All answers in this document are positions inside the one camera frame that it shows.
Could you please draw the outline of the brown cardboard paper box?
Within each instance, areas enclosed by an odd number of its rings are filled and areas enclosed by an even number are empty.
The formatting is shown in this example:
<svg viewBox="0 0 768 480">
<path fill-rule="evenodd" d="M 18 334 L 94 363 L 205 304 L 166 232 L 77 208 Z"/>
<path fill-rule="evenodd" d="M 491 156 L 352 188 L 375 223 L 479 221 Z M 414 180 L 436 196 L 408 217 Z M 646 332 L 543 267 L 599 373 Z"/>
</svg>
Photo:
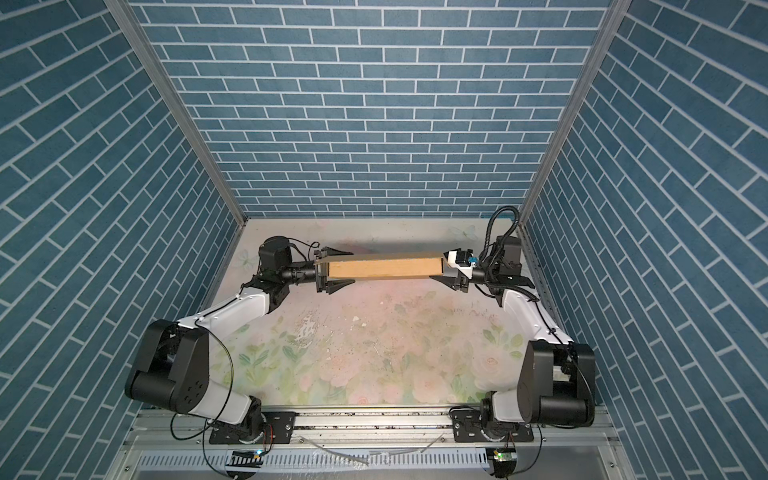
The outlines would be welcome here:
<svg viewBox="0 0 768 480">
<path fill-rule="evenodd" d="M 328 256 L 315 265 L 322 275 L 333 280 L 428 278 L 443 274 L 444 257 L 440 252 L 353 254 Z"/>
</svg>

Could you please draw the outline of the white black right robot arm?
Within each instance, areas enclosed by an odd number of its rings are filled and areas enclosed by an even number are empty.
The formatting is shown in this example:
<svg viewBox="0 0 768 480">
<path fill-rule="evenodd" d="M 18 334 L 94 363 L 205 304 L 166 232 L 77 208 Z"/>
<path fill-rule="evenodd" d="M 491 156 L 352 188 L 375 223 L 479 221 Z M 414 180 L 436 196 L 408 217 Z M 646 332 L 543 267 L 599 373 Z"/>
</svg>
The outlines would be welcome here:
<svg viewBox="0 0 768 480">
<path fill-rule="evenodd" d="M 589 427 L 595 418 L 595 354 L 575 342 L 546 313 L 522 274 L 521 241 L 496 238 L 476 256 L 470 249 L 449 250 L 444 264 L 456 274 L 433 275 L 454 291 L 484 286 L 504 313 L 520 322 L 527 340 L 516 386 L 490 389 L 479 407 L 480 426 L 492 433 L 510 433 L 524 424 L 575 429 Z"/>
</svg>

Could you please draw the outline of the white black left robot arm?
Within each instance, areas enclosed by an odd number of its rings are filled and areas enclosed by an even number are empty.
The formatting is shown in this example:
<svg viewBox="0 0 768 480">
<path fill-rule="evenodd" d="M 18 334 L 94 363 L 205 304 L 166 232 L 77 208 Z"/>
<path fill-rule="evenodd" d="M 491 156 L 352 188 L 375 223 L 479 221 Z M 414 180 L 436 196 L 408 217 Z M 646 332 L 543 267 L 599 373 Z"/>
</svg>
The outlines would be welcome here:
<svg viewBox="0 0 768 480">
<path fill-rule="evenodd" d="M 319 292 L 333 293 L 352 283 L 330 281 L 318 266 L 321 259 L 345 256 L 345 251 L 323 247 L 313 259 L 295 261 L 295 243 L 284 236 L 264 241 L 256 273 L 231 299 L 180 320 L 152 322 L 139 342 L 125 395 L 229 428 L 244 443 L 258 439 L 265 429 L 261 401 L 236 393 L 233 383 L 225 386 L 211 379 L 210 343 L 223 347 L 223 338 L 275 311 L 291 285 L 314 283 Z"/>
</svg>

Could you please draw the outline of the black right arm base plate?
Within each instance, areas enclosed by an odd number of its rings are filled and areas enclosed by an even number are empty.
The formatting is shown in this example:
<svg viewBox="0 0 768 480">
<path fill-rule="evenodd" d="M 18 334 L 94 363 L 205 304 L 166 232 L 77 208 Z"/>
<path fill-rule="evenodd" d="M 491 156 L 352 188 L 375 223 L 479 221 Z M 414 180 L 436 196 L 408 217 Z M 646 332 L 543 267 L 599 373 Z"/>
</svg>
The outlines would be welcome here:
<svg viewBox="0 0 768 480">
<path fill-rule="evenodd" d="M 480 442 L 532 442 L 534 434 L 528 424 L 499 422 L 487 412 L 471 406 L 454 406 L 448 410 L 454 441 Z"/>
</svg>

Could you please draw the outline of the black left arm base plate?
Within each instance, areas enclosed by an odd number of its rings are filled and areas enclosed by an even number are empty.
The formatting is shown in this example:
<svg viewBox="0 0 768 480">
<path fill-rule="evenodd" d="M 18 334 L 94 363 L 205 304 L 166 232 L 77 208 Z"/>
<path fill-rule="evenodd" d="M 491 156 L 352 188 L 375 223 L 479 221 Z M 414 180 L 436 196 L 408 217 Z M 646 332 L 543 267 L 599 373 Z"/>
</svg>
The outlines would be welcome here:
<svg viewBox="0 0 768 480">
<path fill-rule="evenodd" d="M 258 446 L 289 444 L 296 413 L 292 411 L 260 412 L 238 425 L 216 422 L 209 442 L 212 445 Z"/>
</svg>

